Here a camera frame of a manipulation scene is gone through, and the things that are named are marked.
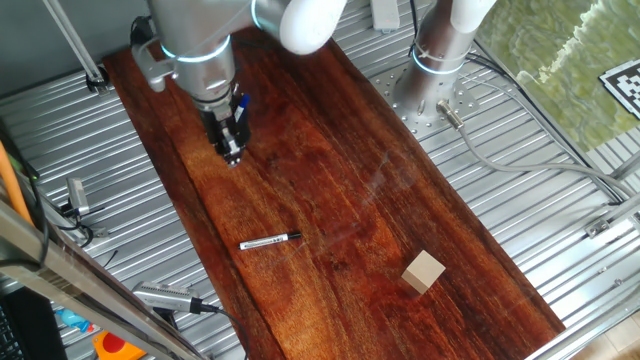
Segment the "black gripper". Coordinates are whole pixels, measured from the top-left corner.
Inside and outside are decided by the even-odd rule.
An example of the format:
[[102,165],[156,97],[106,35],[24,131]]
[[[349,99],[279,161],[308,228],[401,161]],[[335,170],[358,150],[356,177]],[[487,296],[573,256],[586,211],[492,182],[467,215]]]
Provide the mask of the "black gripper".
[[206,104],[199,108],[209,142],[229,167],[239,165],[244,149],[243,137],[236,131],[235,110],[233,102]]

